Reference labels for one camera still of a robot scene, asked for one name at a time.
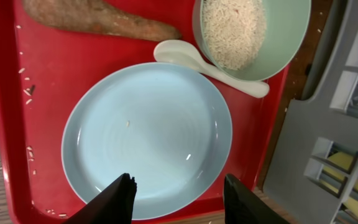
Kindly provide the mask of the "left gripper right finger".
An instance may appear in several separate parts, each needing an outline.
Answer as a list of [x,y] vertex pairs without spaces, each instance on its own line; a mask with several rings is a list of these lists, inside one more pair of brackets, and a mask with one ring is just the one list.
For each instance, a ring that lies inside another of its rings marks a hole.
[[223,200],[225,224],[289,224],[232,174],[225,175]]

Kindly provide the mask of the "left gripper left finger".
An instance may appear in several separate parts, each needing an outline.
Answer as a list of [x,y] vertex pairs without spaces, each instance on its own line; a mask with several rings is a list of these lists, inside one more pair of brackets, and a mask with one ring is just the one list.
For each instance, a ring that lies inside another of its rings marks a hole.
[[135,178],[124,173],[64,224],[131,224],[136,192]]

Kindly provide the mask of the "white rice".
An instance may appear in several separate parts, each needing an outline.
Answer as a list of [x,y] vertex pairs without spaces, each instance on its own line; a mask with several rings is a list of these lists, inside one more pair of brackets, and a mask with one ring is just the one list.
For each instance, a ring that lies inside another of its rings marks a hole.
[[206,0],[204,39],[219,66],[240,70],[258,56],[267,21],[261,0]]

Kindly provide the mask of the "mint green bowl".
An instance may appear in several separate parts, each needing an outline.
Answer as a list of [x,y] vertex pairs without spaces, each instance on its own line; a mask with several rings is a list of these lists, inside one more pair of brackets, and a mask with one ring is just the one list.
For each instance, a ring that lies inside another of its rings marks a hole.
[[311,14],[311,0],[263,0],[267,12],[267,34],[256,60],[240,69],[231,70],[217,64],[202,34],[202,7],[193,7],[193,33],[203,55],[226,75],[245,80],[262,81],[281,72],[296,55],[305,37]]

